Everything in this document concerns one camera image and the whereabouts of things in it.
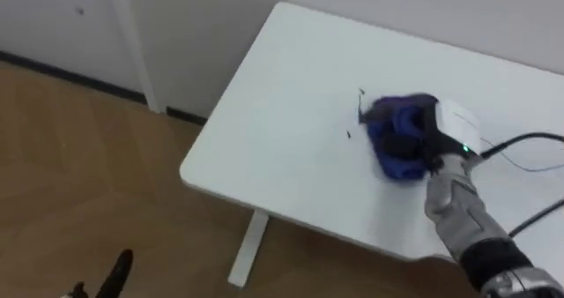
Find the black cable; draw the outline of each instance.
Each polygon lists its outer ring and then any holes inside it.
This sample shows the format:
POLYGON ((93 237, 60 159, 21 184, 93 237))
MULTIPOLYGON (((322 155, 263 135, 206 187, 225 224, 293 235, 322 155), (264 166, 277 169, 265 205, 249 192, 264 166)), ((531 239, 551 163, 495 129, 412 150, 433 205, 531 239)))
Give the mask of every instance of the black cable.
POLYGON ((564 143, 564 136, 546 133, 546 132, 532 132, 532 133, 519 135, 515 138, 511 138, 508 141, 505 141, 503 143, 495 145, 494 147, 492 147, 492 148, 486 150, 485 152, 483 152, 482 154, 480 154, 480 156, 484 160, 486 160, 486 159, 492 157, 493 155, 495 155, 496 153, 501 152, 505 148, 507 148, 507 147, 517 143, 517 142, 520 142, 522 140, 529 139, 529 138, 547 138, 547 139, 552 139, 552 140, 558 140, 558 141, 564 143))
POLYGON ((516 228, 514 228, 511 232, 509 232, 509 237, 513 238, 519 233, 523 232, 523 230, 531 225, 537 223, 539 220, 543 219, 546 215, 554 212, 564 206, 564 199, 557 201, 553 205, 548 206, 546 209, 542 210, 541 212, 531 216, 525 222, 519 224, 516 228))
MULTIPOLYGON (((506 149, 507 147, 509 147, 509 146, 511 146, 515 143, 518 143, 522 140, 529 139, 529 138, 546 138, 546 139, 557 140, 557 141, 564 143, 564 136, 556 135, 556 134, 552 134, 552 133, 547 133, 547 132, 532 132, 532 133, 526 133, 526 134, 523 134, 523 135, 519 135, 515 138, 511 138, 510 140, 507 140, 503 143, 495 145, 492 148, 490 148, 490 149, 486 150, 485 152, 483 152, 482 154, 480 154, 480 157, 483 160, 487 160, 490 157, 494 156, 496 153, 500 153, 502 150, 506 149)), ((530 227, 531 225, 537 223, 539 220, 543 219, 546 215, 548 215, 551 212, 561 208, 562 206, 564 206, 564 199, 554 203, 553 205, 548 206, 543 211, 541 211, 541 212, 533 215, 532 217, 528 218, 525 222, 521 223, 519 226, 517 226, 511 232, 509 232, 509 237, 512 237, 512 238, 515 237, 519 233, 523 232, 523 230, 525 228, 530 227)))

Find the black mark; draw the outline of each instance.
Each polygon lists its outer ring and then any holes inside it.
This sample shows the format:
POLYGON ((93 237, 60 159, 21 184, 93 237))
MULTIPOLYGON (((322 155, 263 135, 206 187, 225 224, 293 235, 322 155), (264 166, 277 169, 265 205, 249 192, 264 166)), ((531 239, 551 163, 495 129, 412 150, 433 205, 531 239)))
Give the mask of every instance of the black mark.
POLYGON ((362 118, 362 95, 364 95, 364 90, 359 88, 359 107, 358 107, 358 114, 359 114, 359 123, 363 123, 364 120, 362 118))

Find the baseboard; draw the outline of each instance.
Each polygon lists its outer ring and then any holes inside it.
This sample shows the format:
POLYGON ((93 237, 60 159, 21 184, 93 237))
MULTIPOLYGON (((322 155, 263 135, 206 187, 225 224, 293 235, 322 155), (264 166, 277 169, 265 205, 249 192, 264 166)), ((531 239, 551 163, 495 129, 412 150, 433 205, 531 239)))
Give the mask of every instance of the baseboard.
POLYGON ((8 52, 0 51, 0 61, 11 63, 28 70, 37 71, 53 78, 60 78, 81 86, 86 86, 97 91, 119 96, 126 100, 147 104, 145 95, 140 92, 131 91, 121 86, 100 81, 96 78, 88 78, 77 73, 57 68, 53 65, 39 63, 23 56, 16 56, 8 52))
POLYGON ((181 120, 186 121, 186 122, 194 123, 196 125, 201 125, 201 126, 204 126, 205 122, 208 121, 208 119, 205 118, 205 117, 198 116, 198 115, 191 114, 191 113, 182 112, 179 109, 170 108, 170 107, 167 107, 167 115, 181 119, 181 120))

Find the white door frame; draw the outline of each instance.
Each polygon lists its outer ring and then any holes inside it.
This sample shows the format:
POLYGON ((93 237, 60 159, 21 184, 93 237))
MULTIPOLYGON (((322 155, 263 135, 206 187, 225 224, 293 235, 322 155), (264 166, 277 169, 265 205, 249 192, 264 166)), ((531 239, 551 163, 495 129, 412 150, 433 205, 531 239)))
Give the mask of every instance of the white door frame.
POLYGON ((154 85, 151 82, 149 72, 145 63, 145 57, 143 54, 143 45, 141 43, 141 38, 139 37, 137 26, 135 24, 135 18, 133 16, 133 11, 131 10, 130 0, 111 0, 115 11, 115 17, 123 35, 127 50, 133 60, 133 65, 137 75, 137 80, 145 93, 145 98, 147 99, 147 105, 149 109, 155 113, 161 113, 165 111, 165 107, 159 104, 157 100, 154 85))

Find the white wall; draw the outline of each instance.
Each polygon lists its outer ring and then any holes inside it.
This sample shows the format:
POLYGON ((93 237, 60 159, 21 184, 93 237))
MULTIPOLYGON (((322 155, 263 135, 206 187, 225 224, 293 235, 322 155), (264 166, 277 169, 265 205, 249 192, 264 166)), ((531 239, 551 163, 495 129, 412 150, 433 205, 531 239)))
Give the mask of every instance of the white wall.
POLYGON ((141 92, 110 0, 0 0, 0 50, 141 92))
POLYGON ((564 72, 564 0, 131 0, 158 98, 209 115, 277 1, 564 72))

